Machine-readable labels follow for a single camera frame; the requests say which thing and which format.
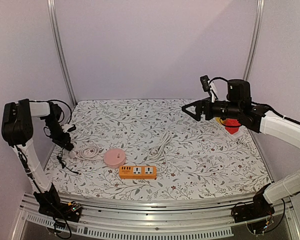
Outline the black power adapter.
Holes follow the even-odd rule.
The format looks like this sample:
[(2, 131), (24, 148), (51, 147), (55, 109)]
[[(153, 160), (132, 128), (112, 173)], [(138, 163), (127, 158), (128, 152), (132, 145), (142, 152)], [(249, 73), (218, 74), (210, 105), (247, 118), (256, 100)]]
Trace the black power adapter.
[(81, 172), (78, 171), (74, 165), (71, 165), (70, 161), (67, 162), (64, 159), (64, 156), (65, 156), (64, 151), (65, 151), (65, 148), (62, 147), (61, 150), (60, 150), (60, 152), (56, 156), (56, 159), (57, 159), (58, 163), (60, 164), (61, 168), (63, 170), (66, 169), (66, 170), (70, 171), (71, 173), (73, 173), (75, 175), (80, 175)]

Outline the yellow cube socket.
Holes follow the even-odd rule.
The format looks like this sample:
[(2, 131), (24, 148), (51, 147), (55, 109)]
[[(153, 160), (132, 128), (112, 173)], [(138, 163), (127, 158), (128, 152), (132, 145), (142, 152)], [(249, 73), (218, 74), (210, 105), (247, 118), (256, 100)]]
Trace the yellow cube socket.
[(215, 120), (216, 120), (216, 122), (219, 123), (220, 125), (223, 124), (222, 120), (221, 120), (219, 117), (216, 117)]

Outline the red cube socket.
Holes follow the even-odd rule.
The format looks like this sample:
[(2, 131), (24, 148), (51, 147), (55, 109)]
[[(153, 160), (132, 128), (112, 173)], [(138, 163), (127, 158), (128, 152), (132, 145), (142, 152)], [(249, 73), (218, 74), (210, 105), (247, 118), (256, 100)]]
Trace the red cube socket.
[(241, 124), (236, 120), (232, 118), (228, 118), (225, 121), (225, 129), (231, 134), (235, 134), (239, 131), (239, 128), (241, 127)]

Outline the white multi-socket power strip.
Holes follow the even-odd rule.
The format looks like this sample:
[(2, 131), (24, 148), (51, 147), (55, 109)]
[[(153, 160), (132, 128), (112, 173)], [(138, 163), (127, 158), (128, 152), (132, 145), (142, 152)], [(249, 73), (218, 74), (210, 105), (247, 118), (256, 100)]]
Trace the white multi-socket power strip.
[(235, 134), (230, 134), (225, 128), (224, 128), (224, 132), (232, 141), (242, 138), (244, 135), (243, 131), (240, 128), (239, 128), (238, 132)]

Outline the pink round socket hub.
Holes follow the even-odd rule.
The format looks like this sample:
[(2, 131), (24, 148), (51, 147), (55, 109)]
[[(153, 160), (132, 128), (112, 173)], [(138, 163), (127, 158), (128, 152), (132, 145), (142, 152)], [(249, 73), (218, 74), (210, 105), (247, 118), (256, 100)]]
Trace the pink round socket hub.
[(119, 168), (126, 163), (126, 153), (120, 148), (111, 148), (105, 152), (103, 162), (109, 168)]

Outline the orange power strip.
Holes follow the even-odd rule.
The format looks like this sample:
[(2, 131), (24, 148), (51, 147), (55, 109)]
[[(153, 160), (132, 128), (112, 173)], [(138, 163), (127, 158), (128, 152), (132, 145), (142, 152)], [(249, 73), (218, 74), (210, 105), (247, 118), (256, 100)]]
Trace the orange power strip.
[(157, 168), (147, 165), (123, 165), (119, 168), (119, 177), (126, 180), (155, 180), (157, 178)]

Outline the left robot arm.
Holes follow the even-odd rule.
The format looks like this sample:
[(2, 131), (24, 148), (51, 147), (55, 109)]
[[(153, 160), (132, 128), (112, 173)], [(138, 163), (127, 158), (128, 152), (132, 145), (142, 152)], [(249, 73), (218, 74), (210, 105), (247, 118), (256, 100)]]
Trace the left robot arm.
[(56, 100), (38, 101), (22, 99), (5, 104), (2, 117), (1, 135), (17, 155), (27, 175), (37, 201), (47, 199), (45, 209), (53, 216), (64, 213), (64, 205), (53, 183), (46, 176), (34, 147), (33, 118), (45, 122), (49, 139), (64, 150), (72, 151), (70, 132), (74, 124), (60, 124), (62, 109)]

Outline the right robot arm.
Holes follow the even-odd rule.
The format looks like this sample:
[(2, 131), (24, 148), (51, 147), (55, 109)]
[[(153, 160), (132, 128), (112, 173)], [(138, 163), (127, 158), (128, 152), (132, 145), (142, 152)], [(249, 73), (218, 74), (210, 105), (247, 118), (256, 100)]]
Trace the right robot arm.
[[(209, 96), (182, 106), (181, 110), (196, 121), (201, 116), (209, 121), (213, 118), (234, 119), (240, 126), (264, 135), (280, 139), (300, 149), (300, 122), (286, 117), (265, 103), (256, 103), (251, 97), (250, 83), (243, 79), (226, 80), (226, 100), (219, 100), (212, 88), (216, 78), (200, 78), (203, 91)], [(300, 193), (300, 170), (285, 178), (264, 186), (253, 197), (248, 213), (259, 218), (274, 202)]]

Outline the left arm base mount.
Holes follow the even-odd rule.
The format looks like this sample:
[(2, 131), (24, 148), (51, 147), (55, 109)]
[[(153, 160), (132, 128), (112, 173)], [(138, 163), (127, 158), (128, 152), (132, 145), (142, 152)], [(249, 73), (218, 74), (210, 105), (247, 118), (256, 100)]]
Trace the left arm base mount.
[(70, 222), (78, 223), (82, 214), (82, 208), (62, 203), (59, 194), (51, 185), (50, 190), (39, 192), (38, 190), (33, 193), (36, 201), (39, 203), (38, 212), (55, 219), (63, 219)]

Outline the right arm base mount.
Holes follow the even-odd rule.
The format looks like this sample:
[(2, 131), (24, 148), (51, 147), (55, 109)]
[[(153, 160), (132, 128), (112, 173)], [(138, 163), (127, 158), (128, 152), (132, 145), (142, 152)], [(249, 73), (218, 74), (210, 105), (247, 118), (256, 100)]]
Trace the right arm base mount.
[(231, 209), (231, 216), (235, 223), (263, 218), (261, 221), (247, 224), (247, 229), (254, 235), (266, 232), (274, 213), (275, 209), (273, 205), (265, 200), (261, 190), (253, 196), (252, 203), (238, 202)]

